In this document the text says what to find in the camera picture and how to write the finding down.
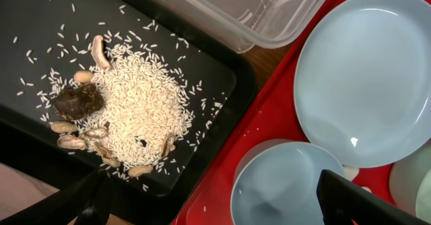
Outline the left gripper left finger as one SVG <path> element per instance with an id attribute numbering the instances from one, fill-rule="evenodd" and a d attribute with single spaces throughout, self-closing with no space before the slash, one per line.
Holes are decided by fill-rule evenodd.
<path id="1" fill-rule="evenodd" d="M 1 224 L 106 224 L 110 210 L 111 177 L 105 170 L 95 170 Z"/>

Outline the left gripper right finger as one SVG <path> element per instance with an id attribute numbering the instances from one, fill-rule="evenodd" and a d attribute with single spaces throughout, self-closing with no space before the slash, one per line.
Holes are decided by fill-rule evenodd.
<path id="1" fill-rule="evenodd" d="M 430 225 L 331 170 L 322 170 L 317 197 L 325 225 Z"/>

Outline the light blue small bowl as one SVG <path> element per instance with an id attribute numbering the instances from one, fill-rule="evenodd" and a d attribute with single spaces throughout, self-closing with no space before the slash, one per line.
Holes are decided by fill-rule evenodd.
<path id="1" fill-rule="evenodd" d="M 272 139 L 251 148 L 236 168 L 230 196 L 235 225 L 323 223 L 317 197 L 322 170 L 343 176 L 343 166 L 311 143 Z"/>

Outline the food scraps rice and peanuts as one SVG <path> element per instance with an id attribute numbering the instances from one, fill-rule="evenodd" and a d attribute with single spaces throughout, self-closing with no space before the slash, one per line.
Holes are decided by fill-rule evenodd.
<path id="1" fill-rule="evenodd" d="M 53 131 L 69 115 L 76 148 L 97 156 L 107 150 L 120 163 L 113 172 L 126 181 L 161 171 L 194 119 L 185 86 L 165 60 L 134 50 L 130 38 L 111 44 L 110 36 L 97 34 L 87 51 L 93 64 L 70 80 L 51 71 L 52 90 L 41 100 L 56 118 L 42 120 Z"/>

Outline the light blue plate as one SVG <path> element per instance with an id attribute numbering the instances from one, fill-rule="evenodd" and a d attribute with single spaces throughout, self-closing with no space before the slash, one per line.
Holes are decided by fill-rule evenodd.
<path id="1" fill-rule="evenodd" d="M 347 0 L 300 53 L 294 103 L 310 142 L 359 168 L 396 162 L 430 139 L 430 4 Z"/>

